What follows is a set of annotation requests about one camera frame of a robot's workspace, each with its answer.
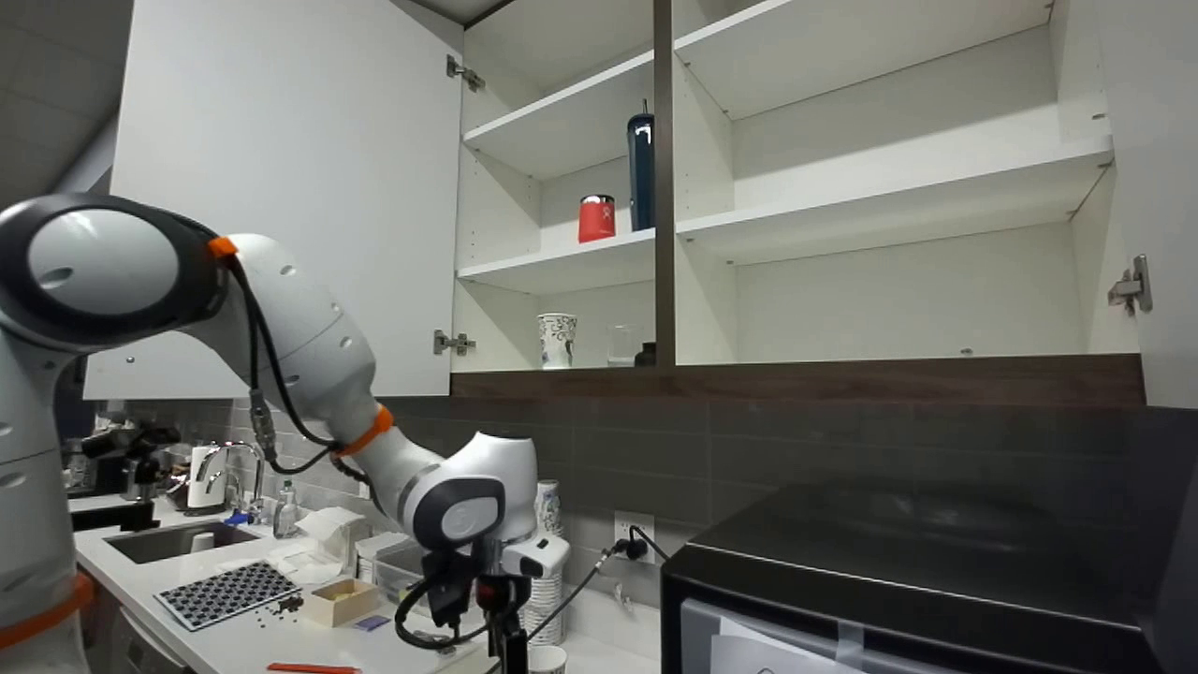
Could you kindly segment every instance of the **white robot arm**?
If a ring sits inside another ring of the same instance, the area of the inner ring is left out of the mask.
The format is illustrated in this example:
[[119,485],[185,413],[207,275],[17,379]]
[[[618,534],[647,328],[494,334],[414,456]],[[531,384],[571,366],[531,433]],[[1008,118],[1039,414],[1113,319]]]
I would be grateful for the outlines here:
[[61,604],[69,576],[57,375],[164,328],[209,345],[295,421],[319,420],[326,449],[354,465],[375,506],[430,554],[471,556],[474,576],[560,566],[566,544],[536,534],[531,441],[474,433],[449,459],[406,441],[369,395],[368,337],[274,239],[220,239],[127,197],[48,195],[0,212],[0,540],[21,540],[28,519],[43,532],[41,545],[0,545],[0,649],[3,630]]

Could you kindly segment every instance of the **cabinet shelf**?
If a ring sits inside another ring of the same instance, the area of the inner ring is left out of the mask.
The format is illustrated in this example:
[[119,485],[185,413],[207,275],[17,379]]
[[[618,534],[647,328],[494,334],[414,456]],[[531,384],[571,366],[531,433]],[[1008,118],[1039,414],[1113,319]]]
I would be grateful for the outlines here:
[[675,52],[743,118],[1045,21],[1039,0],[758,0]]
[[1113,153],[1091,142],[983,177],[706,212],[680,219],[678,235],[726,262],[754,264],[1024,223],[1061,223],[1085,203],[1106,161]]
[[640,52],[467,132],[462,142],[527,179],[568,177],[625,157],[625,122],[647,93],[651,52]]
[[571,244],[568,252],[462,264],[455,275],[524,292],[524,294],[640,283],[653,275],[651,239],[653,230],[647,227],[647,230],[628,230],[612,239]]

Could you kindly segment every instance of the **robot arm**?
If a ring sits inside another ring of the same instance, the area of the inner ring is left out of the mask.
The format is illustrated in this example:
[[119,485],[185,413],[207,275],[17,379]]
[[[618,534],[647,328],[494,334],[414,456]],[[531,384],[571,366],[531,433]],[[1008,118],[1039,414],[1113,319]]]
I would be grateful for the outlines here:
[[[353,459],[375,506],[430,554],[467,554],[480,576],[560,566],[560,540],[531,540],[531,441],[474,433],[449,459],[406,441],[369,395],[368,337],[289,252],[264,235],[220,239],[127,197],[53,195],[0,212],[0,356],[11,356],[0,359],[0,466],[57,449],[53,436],[3,441],[3,420],[21,413],[7,403],[53,388],[69,356],[164,328],[209,345],[258,401],[319,420],[330,451]],[[0,585],[24,566],[7,569],[0,554]]]

